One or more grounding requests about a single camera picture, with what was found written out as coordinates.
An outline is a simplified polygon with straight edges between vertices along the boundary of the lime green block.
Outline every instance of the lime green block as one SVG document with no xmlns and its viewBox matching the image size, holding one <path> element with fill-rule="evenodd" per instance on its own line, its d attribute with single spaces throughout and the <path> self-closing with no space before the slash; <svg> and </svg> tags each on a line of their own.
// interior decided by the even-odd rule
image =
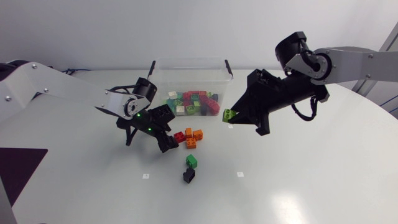
<svg viewBox="0 0 398 224">
<path fill-rule="evenodd" d="M 236 116 L 236 111 L 230 110 L 230 109 L 225 109 L 224 110 L 224 115 L 223 115 L 223 122 L 227 122 L 228 120 Z"/>
<path fill-rule="evenodd" d="M 196 112 L 196 109 L 193 105 L 187 106 L 185 109 L 187 109 L 187 114 L 193 115 Z"/>
<path fill-rule="evenodd" d="M 194 101 L 193 106 L 195 107 L 196 112 L 200 112 L 200 102 L 199 101 Z"/>
<path fill-rule="evenodd" d="M 174 100 L 174 106 L 181 106 L 182 101 L 181 100 Z"/>
</svg>

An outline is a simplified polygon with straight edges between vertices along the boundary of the pile of blocks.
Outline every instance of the pile of blocks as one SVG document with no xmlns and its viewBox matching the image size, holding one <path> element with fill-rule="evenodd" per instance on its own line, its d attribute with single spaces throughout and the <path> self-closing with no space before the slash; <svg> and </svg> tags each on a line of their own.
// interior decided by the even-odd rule
<svg viewBox="0 0 398 224">
<path fill-rule="evenodd" d="M 192 132 L 192 128 L 185 129 L 185 134 L 180 131 L 174 134 L 175 140 L 180 144 L 183 141 L 187 142 L 187 149 L 196 149 L 197 141 L 203 139 L 203 131 L 201 129 Z"/>
<path fill-rule="evenodd" d="M 190 154 L 185 159 L 185 162 L 187 163 L 189 168 L 187 169 L 187 171 L 185 171 L 185 173 L 183 173 L 182 177 L 184 181 L 189 184 L 191 180 L 195 177 L 194 168 L 198 167 L 198 161 L 194 158 L 192 154 Z"/>
<path fill-rule="evenodd" d="M 195 113 L 205 116 L 208 111 L 211 115 L 217 115 L 220 112 L 218 94 L 212 94 L 207 91 L 188 91 L 184 93 L 171 91 L 166 103 L 177 116 L 193 115 Z"/>
</svg>

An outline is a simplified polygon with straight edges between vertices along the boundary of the white wall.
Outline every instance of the white wall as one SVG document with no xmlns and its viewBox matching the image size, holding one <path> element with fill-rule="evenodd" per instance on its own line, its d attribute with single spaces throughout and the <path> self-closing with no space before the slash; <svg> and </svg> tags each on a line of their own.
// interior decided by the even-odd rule
<svg viewBox="0 0 398 224">
<path fill-rule="evenodd" d="M 297 30 L 314 50 L 378 50 L 397 8 L 393 0 L 2 0 L 0 62 L 99 70 L 220 56 L 232 68 L 280 68 L 275 46 Z"/>
</svg>

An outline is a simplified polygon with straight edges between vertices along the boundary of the green block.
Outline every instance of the green block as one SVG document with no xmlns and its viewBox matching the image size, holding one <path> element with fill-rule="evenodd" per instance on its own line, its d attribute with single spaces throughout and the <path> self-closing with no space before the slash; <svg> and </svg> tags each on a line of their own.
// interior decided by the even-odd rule
<svg viewBox="0 0 398 224">
<path fill-rule="evenodd" d="M 227 122 L 228 120 L 235 117 L 236 111 L 230 110 L 230 109 L 225 109 L 224 114 L 223 114 L 223 122 Z"/>
<path fill-rule="evenodd" d="M 193 106 L 195 107 L 196 112 L 200 112 L 200 102 L 199 101 L 194 101 Z"/>
<path fill-rule="evenodd" d="M 173 108 L 175 108 L 174 100 L 173 100 L 173 99 L 167 99 L 166 102 L 167 102 L 167 105 L 169 106 L 170 109 L 173 110 Z"/>
<path fill-rule="evenodd" d="M 192 101 L 192 102 L 194 102 L 194 101 L 199 101 L 199 95 L 198 95 L 198 94 L 192 94 L 192 96 L 191 96 L 191 101 Z"/>
<path fill-rule="evenodd" d="M 187 156 L 187 159 L 185 160 L 187 162 L 187 165 L 191 167 L 192 169 L 198 167 L 198 161 L 194 158 L 192 154 Z"/>
<path fill-rule="evenodd" d="M 196 112 L 195 106 L 192 106 L 192 105 L 187 106 L 185 109 L 187 109 L 187 114 L 189 114 L 189 115 L 193 115 Z"/>
<path fill-rule="evenodd" d="M 174 106 L 181 106 L 182 101 L 181 100 L 174 100 Z"/>
</svg>

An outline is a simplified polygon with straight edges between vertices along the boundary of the white robotic arm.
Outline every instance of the white robotic arm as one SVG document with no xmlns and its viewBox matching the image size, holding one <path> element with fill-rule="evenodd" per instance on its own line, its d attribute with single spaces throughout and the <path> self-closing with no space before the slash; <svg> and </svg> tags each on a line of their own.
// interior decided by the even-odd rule
<svg viewBox="0 0 398 224">
<path fill-rule="evenodd" d="M 156 86 L 145 78 L 139 78 L 135 85 L 104 90 L 39 63 L 14 61 L 0 65 L 0 122 L 23 110 L 37 92 L 45 93 L 118 117 L 116 124 L 126 130 L 128 146 L 140 130 L 155 137 L 160 150 L 166 152 L 178 147 L 174 137 L 166 134 L 171 131 L 167 123 L 175 116 L 167 105 L 146 110 L 156 91 Z"/>
</svg>

